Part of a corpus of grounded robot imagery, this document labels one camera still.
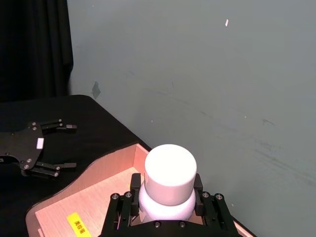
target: black curtain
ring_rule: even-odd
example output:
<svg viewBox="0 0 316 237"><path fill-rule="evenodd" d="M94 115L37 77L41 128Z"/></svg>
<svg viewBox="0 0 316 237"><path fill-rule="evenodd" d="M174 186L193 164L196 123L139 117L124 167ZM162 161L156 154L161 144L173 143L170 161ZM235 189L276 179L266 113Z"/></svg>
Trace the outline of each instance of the black curtain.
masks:
<svg viewBox="0 0 316 237"><path fill-rule="evenodd" d="M67 0L0 0L0 102L68 95Z"/></svg>

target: screw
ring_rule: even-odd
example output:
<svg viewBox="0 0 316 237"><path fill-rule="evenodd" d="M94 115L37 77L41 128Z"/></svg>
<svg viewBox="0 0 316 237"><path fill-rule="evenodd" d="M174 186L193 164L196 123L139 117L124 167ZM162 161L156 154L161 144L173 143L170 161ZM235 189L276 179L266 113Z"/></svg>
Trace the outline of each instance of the screw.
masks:
<svg viewBox="0 0 316 237"><path fill-rule="evenodd" d="M202 194L202 196L205 197L205 198L208 198L208 197L209 197L209 194L208 194L207 192L204 192L204 193Z"/></svg>
<svg viewBox="0 0 316 237"><path fill-rule="evenodd" d="M220 195L220 194L217 194L215 197L216 197L218 200L222 200L222 199L223 199L223 196Z"/></svg>
<svg viewBox="0 0 316 237"><path fill-rule="evenodd" d="M128 193L125 194L125 196L126 196L127 198L130 198L130 197L132 196L132 193L131 193L131 192L128 192Z"/></svg>
<svg viewBox="0 0 316 237"><path fill-rule="evenodd" d="M180 226L181 228L185 228L186 223L184 223L183 221L180 221L179 226Z"/></svg>
<svg viewBox="0 0 316 237"><path fill-rule="evenodd" d="M159 221L156 221L156 222L155 222L155 227L156 227L156 228L159 228L159 227L160 227L160 222L159 222Z"/></svg>
<svg viewBox="0 0 316 237"><path fill-rule="evenodd" d="M118 194L113 194L112 195L112 198L115 200L115 199L118 199L119 198L119 195Z"/></svg>

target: white sticker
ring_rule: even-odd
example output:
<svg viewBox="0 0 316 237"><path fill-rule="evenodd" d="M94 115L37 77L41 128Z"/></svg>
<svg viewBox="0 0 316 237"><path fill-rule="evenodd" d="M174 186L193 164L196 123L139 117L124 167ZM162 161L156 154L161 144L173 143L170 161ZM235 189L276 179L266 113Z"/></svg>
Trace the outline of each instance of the white sticker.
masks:
<svg viewBox="0 0 316 237"><path fill-rule="evenodd" d="M44 146L44 138L38 138L38 143L36 144L36 149L41 150Z"/></svg>

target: gray wall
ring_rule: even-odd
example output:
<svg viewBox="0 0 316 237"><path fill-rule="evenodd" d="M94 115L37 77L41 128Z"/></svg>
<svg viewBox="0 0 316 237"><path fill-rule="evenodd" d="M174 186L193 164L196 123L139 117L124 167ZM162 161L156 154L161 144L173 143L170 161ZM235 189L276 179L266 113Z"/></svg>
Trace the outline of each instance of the gray wall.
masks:
<svg viewBox="0 0 316 237"><path fill-rule="evenodd" d="M73 94L188 148L258 236L315 236L315 0L68 2Z"/></svg>

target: white cap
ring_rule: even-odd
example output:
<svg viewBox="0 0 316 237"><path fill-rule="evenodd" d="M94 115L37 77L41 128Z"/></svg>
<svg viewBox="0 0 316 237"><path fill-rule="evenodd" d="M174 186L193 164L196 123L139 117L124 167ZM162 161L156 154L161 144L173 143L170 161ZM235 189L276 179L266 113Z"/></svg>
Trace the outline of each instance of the white cap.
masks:
<svg viewBox="0 0 316 237"><path fill-rule="evenodd" d="M163 205L179 205L192 193L197 162L185 148L161 145L145 160L145 188L148 195Z"/></svg>

